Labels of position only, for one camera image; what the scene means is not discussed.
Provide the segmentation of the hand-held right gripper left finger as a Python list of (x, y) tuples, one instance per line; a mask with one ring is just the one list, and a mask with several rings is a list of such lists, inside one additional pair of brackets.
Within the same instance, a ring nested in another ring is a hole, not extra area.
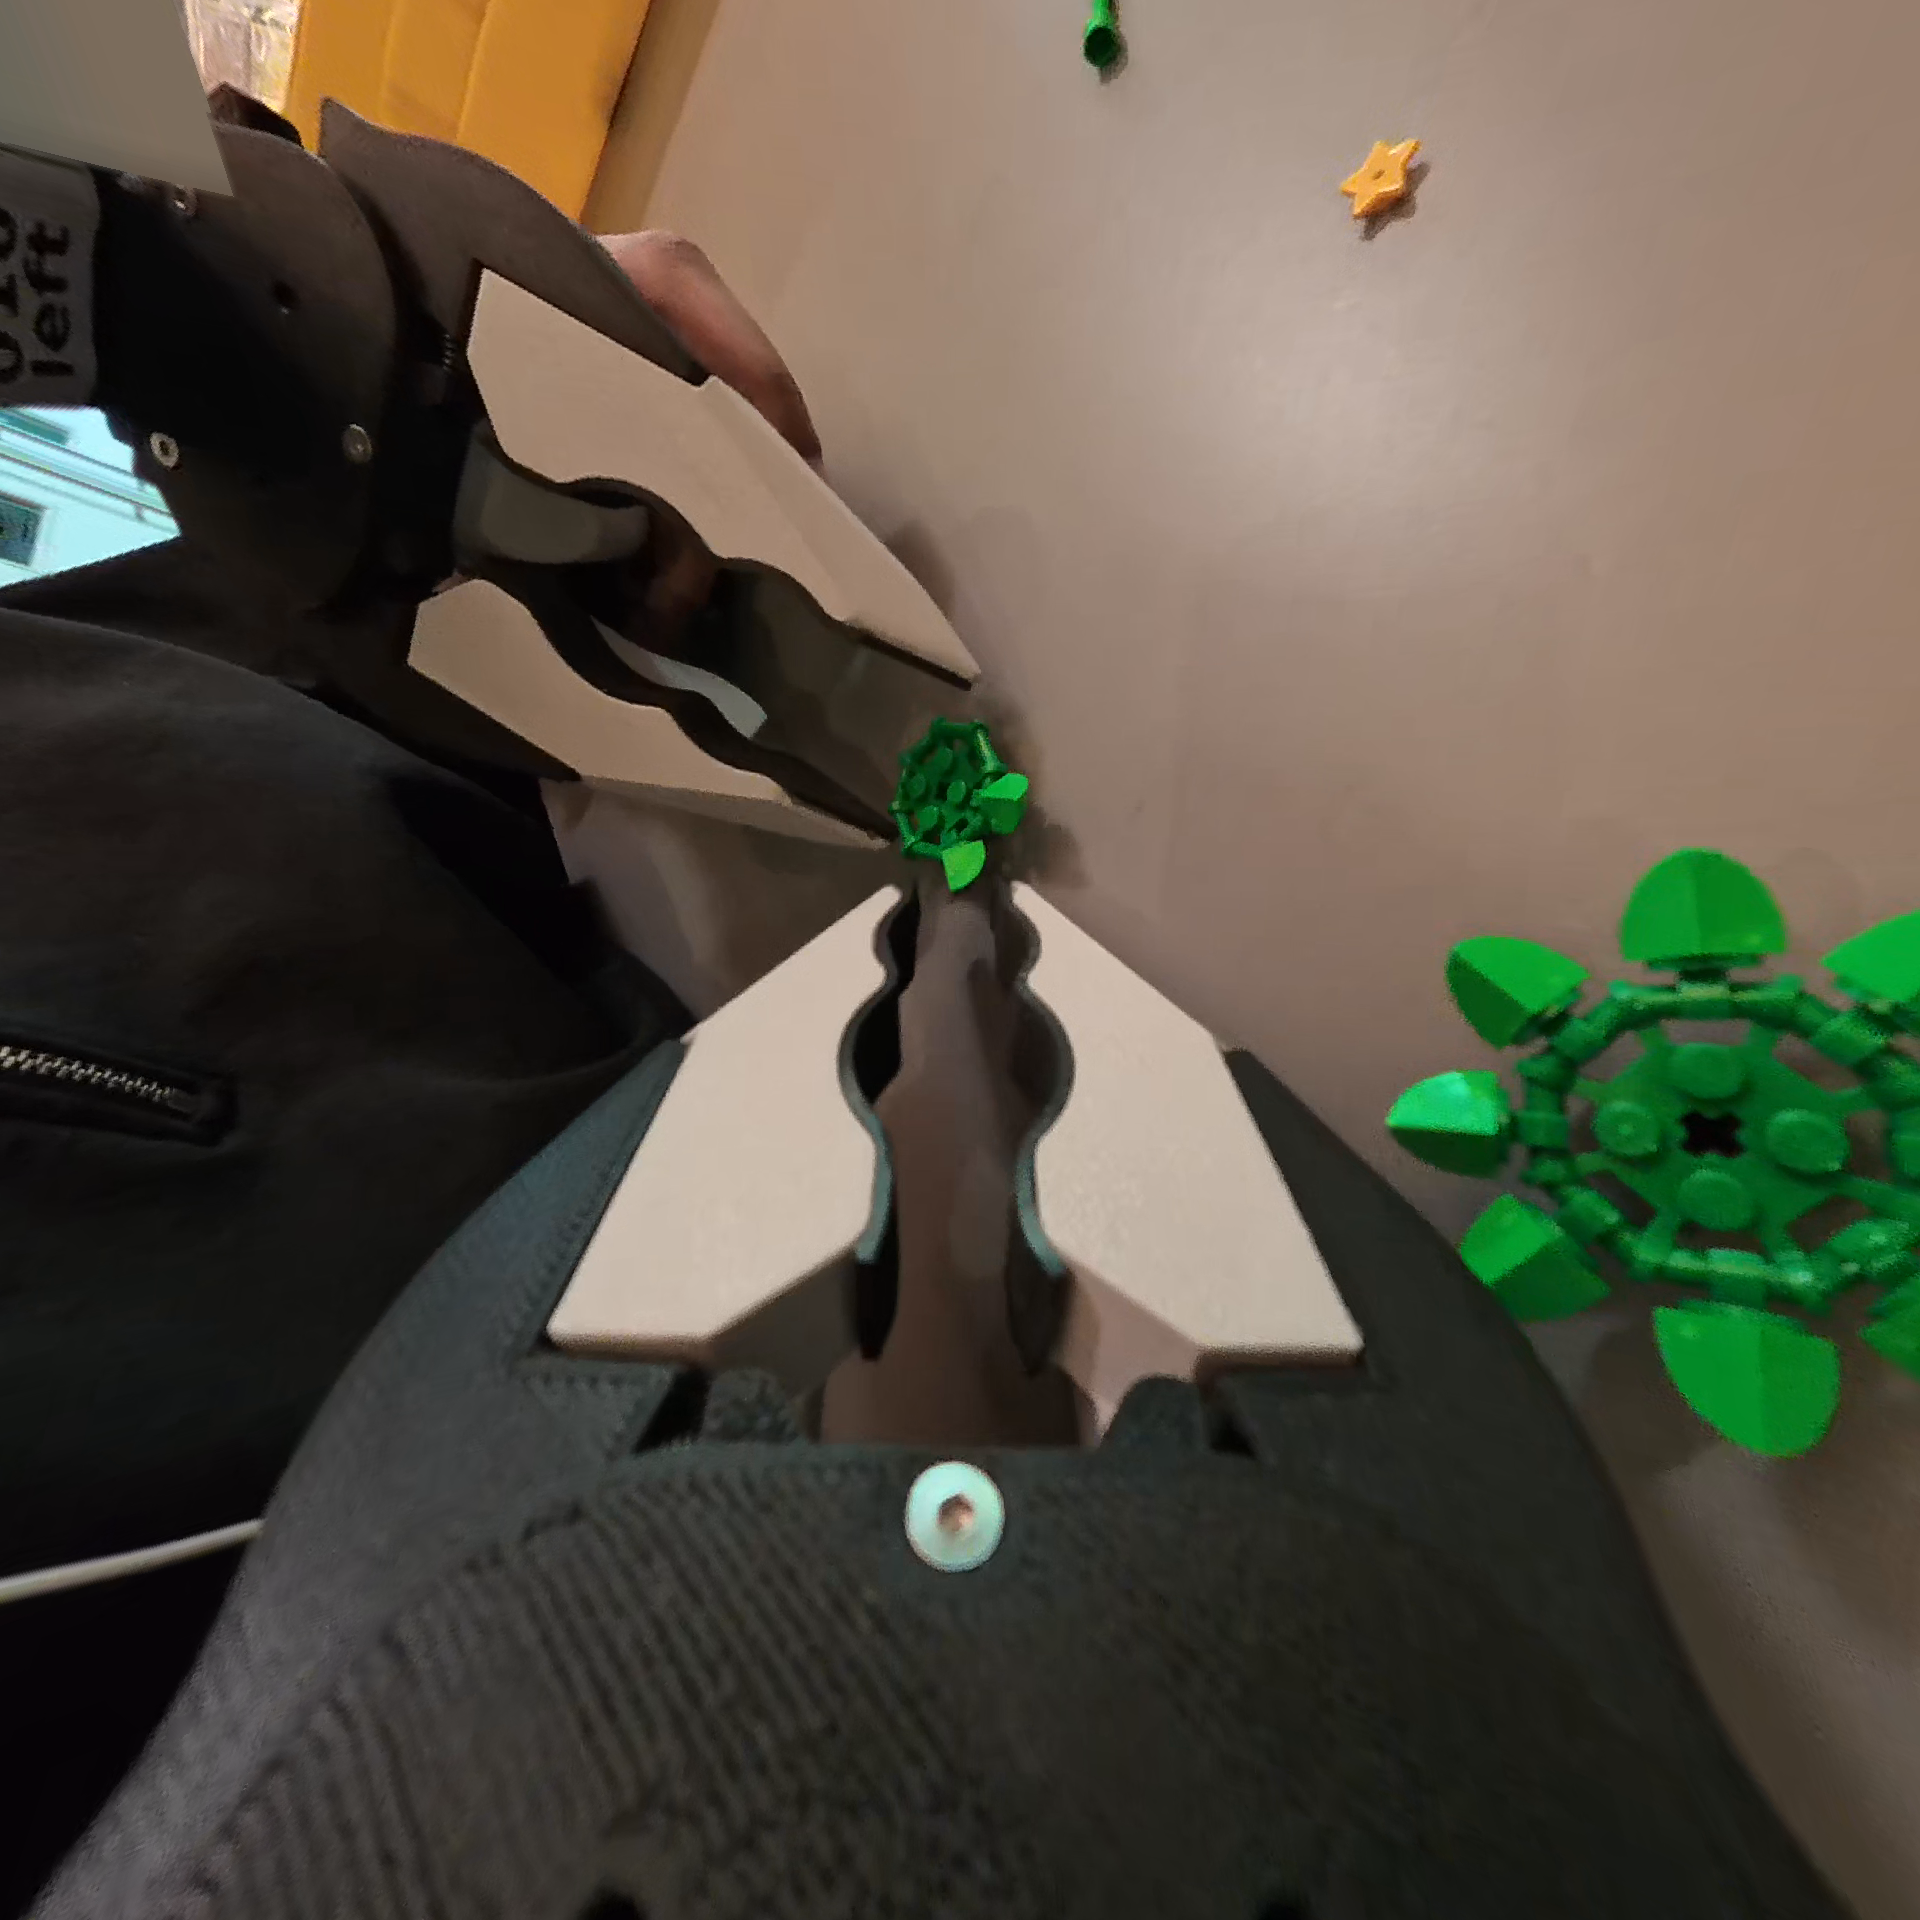
[(898, 1306), (897, 1152), (921, 900), (882, 886), (679, 1047), (546, 1321), (591, 1360), (756, 1375), (822, 1427), (826, 1386), (876, 1358)]

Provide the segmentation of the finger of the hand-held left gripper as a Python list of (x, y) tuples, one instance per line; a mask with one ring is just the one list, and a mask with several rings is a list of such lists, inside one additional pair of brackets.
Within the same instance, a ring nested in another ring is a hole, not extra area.
[(621, 484), (726, 563), (771, 570), (822, 610), (945, 675), (978, 667), (921, 582), (724, 383), (686, 383), (490, 270), (466, 364), (505, 457), (557, 484)]
[(628, 703), (591, 687), (562, 660), (534, 612), (492, 584), (459, 584), (423, 602), (407, 660), (589, 788), (812, 847), (887, 844), (884, 831), (713, 758), (658, 699)]

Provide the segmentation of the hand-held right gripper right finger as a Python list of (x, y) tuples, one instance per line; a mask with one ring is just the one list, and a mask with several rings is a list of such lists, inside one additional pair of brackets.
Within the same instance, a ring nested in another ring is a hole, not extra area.
[(1099, 1438), (1150, 1379), (1350, 1367), (1363, 1335), (1225, 1047), (1051, 905), (1009, 894), (1045, 1094), (1015, 1162), (1025, 1353)]

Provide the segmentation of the green toy web disc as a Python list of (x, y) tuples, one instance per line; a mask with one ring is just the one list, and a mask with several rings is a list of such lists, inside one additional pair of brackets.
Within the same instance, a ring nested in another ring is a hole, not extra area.
[(981, 794), (1003, 772), (982, 723), (933, 720), (898, 759), (892, 817), (900, 850), (941, 859), (959, 847), (982, 847), (989, 828)]

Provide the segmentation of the person's left hand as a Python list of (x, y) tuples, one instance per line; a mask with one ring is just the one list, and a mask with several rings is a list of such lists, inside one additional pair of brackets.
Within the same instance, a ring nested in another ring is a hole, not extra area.
[(699, 366), (821, 468), (822, 443), (798, 380), (709, 255), (662, 228), (604, 234), (599, 242)]

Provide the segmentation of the clear plastic bags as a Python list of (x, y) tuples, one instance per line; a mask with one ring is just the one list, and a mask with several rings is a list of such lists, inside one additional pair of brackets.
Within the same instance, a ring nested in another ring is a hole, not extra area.
[(230, 88), (284, 113), (302, 3), (181, 3), (189, 54), (205, 92)]

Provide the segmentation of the yellow storage bin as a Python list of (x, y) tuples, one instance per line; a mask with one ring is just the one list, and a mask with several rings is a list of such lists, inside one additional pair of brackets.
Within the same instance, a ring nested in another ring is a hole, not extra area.
[(649, 3), (302, 3), (284, 114), (324, 104), (499, 162), (575, 217)]

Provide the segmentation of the large green leaf wheel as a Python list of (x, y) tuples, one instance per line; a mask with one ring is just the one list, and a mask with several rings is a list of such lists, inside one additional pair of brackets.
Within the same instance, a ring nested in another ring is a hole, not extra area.
[(1812, 1452), (1839, 1406), (1819, 1320), (1862, 1291), (1860, 1339), (1916, 1379), (1918, 918), (1785, 959), (1783, 911), (1740, 859), (1683, 849), (1622, 905), (1635, 978), (1594, 988), (1518, 935), (1446, 954), (1446, 994), (1516, 1076), (1441, 1072), (1385, 1131), (1412, 1160), (1510, 1177), (1462, 1232), (1477, 1282), (1523, 1323), (1601, 1308), (1615, 1272), (1671, 1302), (1653, 1348), (1677, 1400), (1750, 1456)]

